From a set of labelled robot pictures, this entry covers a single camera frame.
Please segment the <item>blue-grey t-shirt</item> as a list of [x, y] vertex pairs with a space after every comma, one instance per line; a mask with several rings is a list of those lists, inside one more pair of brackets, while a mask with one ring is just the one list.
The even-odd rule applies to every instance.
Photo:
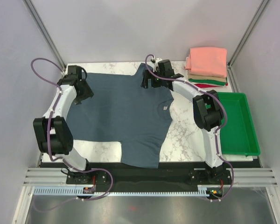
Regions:
[[94, 95], [72, 104], [66, 119], [73, 138], [119, 142], [122, 163], [158, 168], [174, 99], [166, 87], [142, 88], [145, 71], [141, 64], [132, 76], [88, 74], [86, 81]]

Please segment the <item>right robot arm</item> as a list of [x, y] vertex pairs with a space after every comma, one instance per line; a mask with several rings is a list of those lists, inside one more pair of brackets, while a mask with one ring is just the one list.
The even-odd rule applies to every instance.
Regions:
[[180, 73], [175, 73], [171, 62], [156, 58], [150, 54], [153, 68], [145, 59], [145, 71], [141, 83], [142, 88], [166, 87], [188, 99], [193, 105], [194, 122], [203, 133], [205, 163], [210, 167], [204, 172], [208, 183], [214, 184], [221, 179], [221, 172], [217, 167], [224, 162], [220, 143], [220, 129], [227, 123], [227, 113], [214, 90], [204, 91]]

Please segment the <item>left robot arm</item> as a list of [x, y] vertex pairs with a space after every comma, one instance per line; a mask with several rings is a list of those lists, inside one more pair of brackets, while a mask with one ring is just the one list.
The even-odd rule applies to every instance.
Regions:
[[74, 148], [73, 135], [66, 122], [72, 104], [79, 105], [93, 97], [93, 91], [86, 82], [84, 68], [72, 65], [68, 73], [56, 83], [56, 95], [50, 108], [41, 118], [33, 121], [36, 141], [40, 152], [47, 154], [52, 162], [62, 161], [77, 179], [89, 183], [93, 179], [90, 163]]

